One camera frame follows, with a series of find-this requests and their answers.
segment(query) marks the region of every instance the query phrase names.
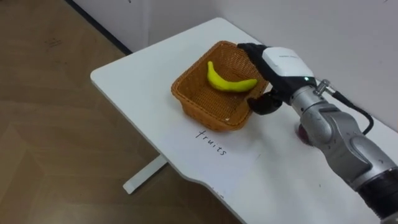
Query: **brown woven basket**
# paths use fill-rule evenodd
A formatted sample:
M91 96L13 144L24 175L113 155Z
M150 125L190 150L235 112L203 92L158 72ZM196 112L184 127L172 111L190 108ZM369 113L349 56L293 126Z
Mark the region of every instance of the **brown woven basket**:
M256 78L258 83L244 93L216 90L207 80L208 61L213 62L217 73L227 81ZM231 42L220 41L173 83L172 93L180 100L184 112L205 127L232 131L242 128L251 115L246 100L260 96L267 85L243 50Z

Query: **table foot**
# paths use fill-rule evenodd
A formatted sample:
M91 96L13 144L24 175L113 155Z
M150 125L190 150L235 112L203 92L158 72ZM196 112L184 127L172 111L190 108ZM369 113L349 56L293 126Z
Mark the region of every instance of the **table foot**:
M136 175L131 177L125 184L123 184L123 188L128 194L133 193L133 191L135 191L141 184L154 175L160 168L166 165L166 163L167 161L162 155L158 156L142 170L140 170Z

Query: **white table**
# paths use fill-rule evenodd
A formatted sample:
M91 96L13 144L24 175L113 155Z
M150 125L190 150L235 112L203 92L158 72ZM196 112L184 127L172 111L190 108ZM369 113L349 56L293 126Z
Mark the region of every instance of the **white table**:
M165 150L167 131L176 123L188 122L170 87L219 40L257 42L228 21L217 18L91 74L98 89L161 154L133 177L135 187L164 165L165 160L184 178L200 182L183 158ZM367 121L361 115L329 96L326 98L351 113L361 129L366 127ZM250 224L378 223L362 199L331 171L323 154L297 139L294 125L298 121L295 111L286 105L267 116L251 116L248 124L236 133L253 136L252 147L262 150L262 156L233 192L220 200L242 222ZM398 160L396 132L376 120L368 137L393 160Z

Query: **wooden floor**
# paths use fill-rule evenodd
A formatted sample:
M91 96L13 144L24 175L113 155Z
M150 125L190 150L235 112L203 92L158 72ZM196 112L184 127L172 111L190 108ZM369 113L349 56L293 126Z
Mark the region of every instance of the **wooden floor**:
M166 167L90 83L124 55L63 0L0 0L0 223L238 223Z

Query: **banana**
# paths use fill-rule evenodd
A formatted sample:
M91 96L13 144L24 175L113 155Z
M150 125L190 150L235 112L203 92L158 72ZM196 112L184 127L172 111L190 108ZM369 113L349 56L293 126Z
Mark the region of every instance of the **banana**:
M256 79L243 80L240 82L229 82L223 79L214 70L213 62L207 62L207 79L210 85L220 91L245 92L253 89L257 85Z

